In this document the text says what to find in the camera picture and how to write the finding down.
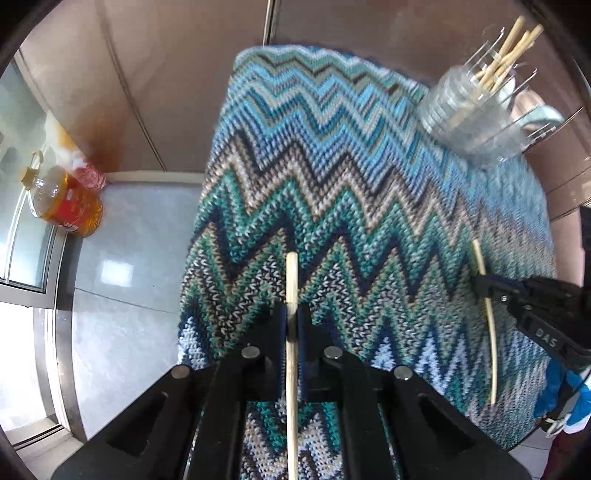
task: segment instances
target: knitted blanket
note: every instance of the knitted blanket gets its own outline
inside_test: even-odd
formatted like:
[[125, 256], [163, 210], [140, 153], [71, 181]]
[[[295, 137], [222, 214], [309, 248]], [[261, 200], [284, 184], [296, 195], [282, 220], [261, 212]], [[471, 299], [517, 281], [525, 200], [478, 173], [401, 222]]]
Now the knitted blanket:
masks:
[[[470, 242], [492, 273], [553, 276], [545, 195], [523, 159], [484, 172], [421, 130], [426, 87], [321, 48], [257, 47], [234, 64], [182, 283], [179, 362], [202, 368], [284, 300], [336, 345], [409, 365], [502, 446], [532, 427], [547, 357], [494, 304], [499, 390]], [[335, 406], [301, 405], [300, 478], [341, 478]], [[286, 478], [284, 401], [248, 407], [243, 478]]]

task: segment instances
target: bamboo skewer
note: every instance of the bamboo skewer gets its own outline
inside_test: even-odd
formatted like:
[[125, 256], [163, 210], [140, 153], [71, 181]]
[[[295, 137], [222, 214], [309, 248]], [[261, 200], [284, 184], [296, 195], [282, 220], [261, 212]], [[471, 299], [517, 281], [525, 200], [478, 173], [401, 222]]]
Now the bamboo skewer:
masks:
[[496, 72], [492, 75], [492, 77], [488, 80], [488, 82], [486, 82], [486, 85], [484, 85], [485, 89], [491, 90], [492, 93], [496, 92], [496, 89], [499, 88], [499, 85], [501, 85], [501, 83], [505, 79], [505, 76], [511, 71], [511, 68], [513, 67], [513, 64], [510, 63], [513, 53], [515, 52], [516, 49], [520, 48], [521, 45], [523, 45], [523, 43], [527, 40], [527, 38], [529, 36], [530, 36], [530, 31], [526, 30], [525, 33], [523, 34], [523, 36], [521, 37], [521, 39], [519, 40], [519, 42], [517, 42], [517, 45], [515, 46], [515, 48], [503, 57], [503, 59], [501, 60], [501, 63], [499, 63], [499, 67], [497, 68]]
[[297, 253], [289, 252], [285, 258], [285, 304], [287, 305], [287, 338], [285, 340], [285, 403], [287, 416], [287, 475], [288, 480], [297, 480]]
[[[486, 275], [484, 258], [480, 251], [480, 242], [477, 239], [472, 240], [472, 249], [474, 250], [474, 256], [476, 257], [478, 273], [480, 275]], [[496, 353], [495, 316], [492, 312], [492, 302], [489, 298], [484, 299], [484, 307], [486, 310], [486, 319], [488, 321], [488, 332], [491, 338], [491, 405], [494, 405], [496, 403], [496, 389], [498, 382], [498, 361]]]
[[538, 38], [543, 31], [544, 27], [542, 27], [542, 25], [536, 26], [532, 32], [524, 40], [522, 39], [522, 41], [520, 41], [519, 44], [513, 49], [511, 54], [503, 62], [494, 75], [496, 77], [496, 81], [494, 82], [493, 93], [496, 91], [494, 90], [495, 86], [496, 89], [499, 88], [515, 61], [521, 57], [521, 55], [523, 55], [523, 52], [525, 52], [533, 44], [536, 38]]
[[485, 83], [487, 83], [488, 80], [492, 77], [492, 75], [496, 72], [496, 69], [499, 66], [499, 63], [502, 61], [502, 59], [506, 55], [506, 53], [509, 52], [509, 49], [511, 48], [511, 46], [513, 45], [513, 42], [515, 41], [517, 35], [519, 34], [519, 30], [521, 30], [521, 27], [523, 27], [524, 24], [525, 24], [525, 17], [523, 15], [518, 16], [517, 20], [515, 20], [515, 23], [513, 24], [513, 27], [511, 28], [511, 31], [507, 35], [505, 42], [503, 43], [503, 45], [501, 46], [501, 48], [499, 50], [497, 58], [495, 58], [491, 62], [491, 64], [486, 68], [485, 74], [480, 79], [480, 85], [484, 85]]

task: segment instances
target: blue glove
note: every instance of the blue glove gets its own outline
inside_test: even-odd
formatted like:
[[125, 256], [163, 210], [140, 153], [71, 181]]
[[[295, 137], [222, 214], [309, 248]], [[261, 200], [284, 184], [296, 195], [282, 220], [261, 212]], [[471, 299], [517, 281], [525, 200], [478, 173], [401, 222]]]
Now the blue glove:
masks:
[[546, 386], [535, 404], [534, 417], [536, 419], [540, 418], [545, 413], [556, 408], [558, 405], [558, 391], [566, 376], [566, 381], [572, 388], [579, 388], [579, 399], [564, 426], [564, 431], [565, 433], [575, 433], [583, 430], [591, 416], [591, 378], [587, 379], [585, 385], [581, 387], [588, 373], [589, 370], [586, 369], [581, 374], [576, 374], [566, 370], [558, 361], [550, 360], [546, 368]]

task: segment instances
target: plastic bottle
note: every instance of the plastic bottle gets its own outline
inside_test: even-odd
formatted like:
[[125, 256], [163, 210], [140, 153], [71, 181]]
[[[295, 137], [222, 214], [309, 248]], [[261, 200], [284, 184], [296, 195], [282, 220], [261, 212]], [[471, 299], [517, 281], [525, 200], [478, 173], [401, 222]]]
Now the plastic bottle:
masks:
[[53, 166], [43, 175], [39, 168], [27, 167], [21, 182], [29, 190], [31, 208], [39, 218], [80, 236], [89, 236], [99, 226], [102, 202], [63, 167]]

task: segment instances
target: white tile floor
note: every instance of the white tile floor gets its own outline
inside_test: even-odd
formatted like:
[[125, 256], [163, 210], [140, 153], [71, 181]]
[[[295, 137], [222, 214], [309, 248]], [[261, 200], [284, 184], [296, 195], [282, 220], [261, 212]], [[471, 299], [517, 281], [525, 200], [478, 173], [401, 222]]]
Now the white tile floor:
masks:
[[551, 445], [552, 440], [546, 438], [546, 433], [537, 430], [523, 444], [511, 450], [510, 454], [527, 468], [533, 479], [538, 479], [544, 473]]
[[84, 239], [72, 315], [74, 381], [87, 437], [177, 361], [180, 283], [201, 189], [117, 184]]

